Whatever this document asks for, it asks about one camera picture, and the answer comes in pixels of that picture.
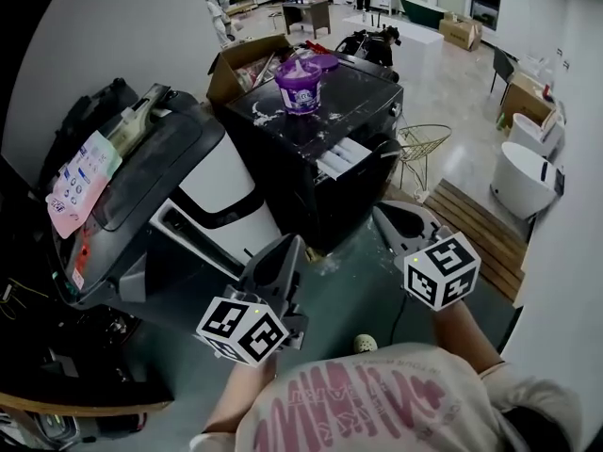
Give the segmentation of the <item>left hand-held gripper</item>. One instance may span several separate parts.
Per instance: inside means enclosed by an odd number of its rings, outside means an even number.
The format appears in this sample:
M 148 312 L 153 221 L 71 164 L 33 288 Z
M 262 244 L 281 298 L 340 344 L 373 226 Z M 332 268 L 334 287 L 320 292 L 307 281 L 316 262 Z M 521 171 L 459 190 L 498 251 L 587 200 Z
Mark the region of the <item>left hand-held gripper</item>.
M 270 243 L 244 267 L 236 284 L 212 299 L 197 336 L 217 356 L 248 366 L 264 363 L 284 347 L 301 348 L 309 318 L 294 298 L 306 263 L 299 235 Z

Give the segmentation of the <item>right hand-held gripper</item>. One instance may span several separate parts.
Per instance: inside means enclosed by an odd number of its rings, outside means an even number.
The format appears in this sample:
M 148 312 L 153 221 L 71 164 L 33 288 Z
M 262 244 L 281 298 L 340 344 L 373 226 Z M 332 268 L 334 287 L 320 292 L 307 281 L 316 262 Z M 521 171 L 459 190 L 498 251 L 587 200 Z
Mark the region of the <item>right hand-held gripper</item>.
M 474 291 L 481 258 L 462 233 L 408 202 L 378 202 L 372 217 L 408 294 L 439 312 Z

